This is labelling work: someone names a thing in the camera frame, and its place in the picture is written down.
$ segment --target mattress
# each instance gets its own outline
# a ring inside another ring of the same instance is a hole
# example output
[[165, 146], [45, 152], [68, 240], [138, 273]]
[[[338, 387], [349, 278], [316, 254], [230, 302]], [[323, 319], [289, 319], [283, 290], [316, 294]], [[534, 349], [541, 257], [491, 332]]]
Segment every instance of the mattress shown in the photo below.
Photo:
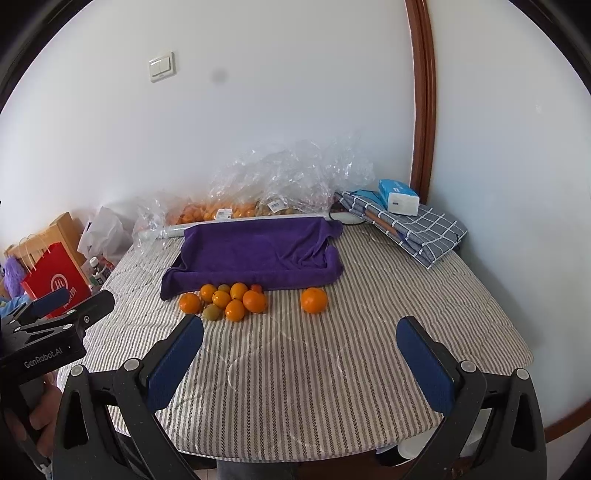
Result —
[[[88, 330], [89, 371], [142, 357], [183, 317], [160, 280], [183, 239], [131, 249], [105, 283], [115, 310]], [[459, 360], [510, 374], [533, 357], [507, 316], [451, 252], [426, 270], [369, 224], [333, 244], [345, 273], [309, 315], [301, 291], [267, 292], [268, 310], [205, 322], [203, 345], [167, 409], [156, 413], [182, 452], [224, 460], [319, 460], [391, 445], [437, 426], [402, 358], [398, 319], [414, 315]], [[69, 367], [61, 369], [63, 388]], [[118, 409], [117, 431], [126, 433]]]

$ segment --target price label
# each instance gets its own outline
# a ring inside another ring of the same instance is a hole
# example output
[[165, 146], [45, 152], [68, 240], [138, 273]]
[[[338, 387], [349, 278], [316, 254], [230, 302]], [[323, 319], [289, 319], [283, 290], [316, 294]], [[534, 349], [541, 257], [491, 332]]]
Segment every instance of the price label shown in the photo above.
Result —
[[216, 212], [216, 220], [228, 220], [229, 218], [232, 218], [231, 208], [220, 208]]
[[287, 208], [287, 205], [283, 203], [282, 200], [275, 200], [274, 202], [267, 203], [267, 206], [271, 209], [273, 213], [277, 213]]

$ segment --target tissue box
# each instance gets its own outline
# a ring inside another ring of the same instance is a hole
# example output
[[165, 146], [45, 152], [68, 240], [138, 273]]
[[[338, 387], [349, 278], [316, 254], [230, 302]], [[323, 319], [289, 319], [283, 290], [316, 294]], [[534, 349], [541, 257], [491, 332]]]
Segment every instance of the tissue box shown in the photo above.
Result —
[[418, 213], [418, 195], [405, 183], [398, 180], [380, 180], [378, 190], [389, 212], [400, 215]]

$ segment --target bottle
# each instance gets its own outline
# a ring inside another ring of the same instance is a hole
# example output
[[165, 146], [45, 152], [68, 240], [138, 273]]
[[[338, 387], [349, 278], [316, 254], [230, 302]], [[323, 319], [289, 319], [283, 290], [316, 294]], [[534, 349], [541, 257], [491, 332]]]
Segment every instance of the bottle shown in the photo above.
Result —
[[90, 266], [92, 267], [92, 278], [96, 283], [99, 285], [105, 283], [111, 274], [109, 268], [104, 263], [99, 262], [97, 257], [92, 257], [90, 259]]

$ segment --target human hand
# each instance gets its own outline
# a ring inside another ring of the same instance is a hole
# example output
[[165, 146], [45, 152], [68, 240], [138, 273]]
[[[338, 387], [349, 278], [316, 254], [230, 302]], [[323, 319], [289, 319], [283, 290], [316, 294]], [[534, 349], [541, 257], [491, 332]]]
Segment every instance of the human hand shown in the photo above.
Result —
[[[53, 452], [53, 436], [56, 431], [57, 412], [61, 401], [61, 390], [56, 387], [56, 378], [56, 372], [43, 375], [43, 395], [39, 405], [29, 415], [31, 427], [35, 430], [44, 428], [37, 441], [37, 450], [45, 457], [50, 457]], [[27, 431], [17, 416], [10, 410], [5, 411], [4, 416], [12, 435], [21, 442], [26, 440]]]

